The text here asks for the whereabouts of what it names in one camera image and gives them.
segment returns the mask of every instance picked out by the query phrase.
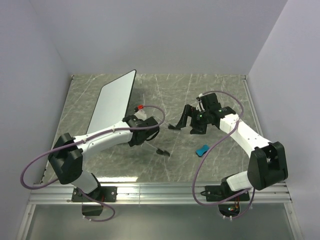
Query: blue object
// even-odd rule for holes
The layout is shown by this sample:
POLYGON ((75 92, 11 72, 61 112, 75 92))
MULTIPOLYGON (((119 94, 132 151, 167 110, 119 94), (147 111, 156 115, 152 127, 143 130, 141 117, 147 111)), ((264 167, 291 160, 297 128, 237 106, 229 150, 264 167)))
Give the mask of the blue object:
POLYGON ((209 150, 209 146, 207 144, 203 145, 202 148, 198 149, 195 151, 195 153, 199 156, 202 157, 203 154, 205 154, 209 150))

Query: gray wall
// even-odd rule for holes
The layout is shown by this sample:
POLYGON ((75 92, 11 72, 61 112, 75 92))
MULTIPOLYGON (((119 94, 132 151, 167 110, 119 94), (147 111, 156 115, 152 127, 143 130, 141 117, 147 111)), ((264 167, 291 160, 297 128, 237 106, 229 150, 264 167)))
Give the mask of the gray wall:
POLYGON ((248 74, 287 0, 30 0, 72 73, 248 74))
POLYGON ((249 73, 263 132, 285 146, 306 240, 320 238, 319 13, 319 0, 289 0, 249 73))
MULTIPOLYGON (((32 158, 50 149, 66 92, 68 72, 27 0, 0 3, 0 235, 14 239, 30 191, 19 176, 32 158)), ((42 176, 46 161, 26 176, 42 176)))

